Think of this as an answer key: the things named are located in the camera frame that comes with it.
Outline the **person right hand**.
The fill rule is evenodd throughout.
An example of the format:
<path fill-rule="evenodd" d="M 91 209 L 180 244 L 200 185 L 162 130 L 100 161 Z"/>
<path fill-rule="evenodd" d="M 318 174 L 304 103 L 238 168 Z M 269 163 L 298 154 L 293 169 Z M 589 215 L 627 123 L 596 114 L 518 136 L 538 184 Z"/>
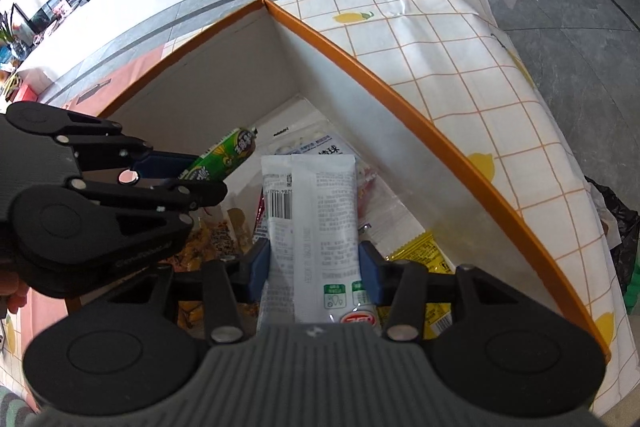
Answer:
<path fill-rule="evenodd" d="M 28 292 L 29 286 L 21 279 L 14 266 L 9 261 L 2 260 L 0 269 L 2 319 L 6 317 L 7 313 L 16 313 L 26 305 Z"/>

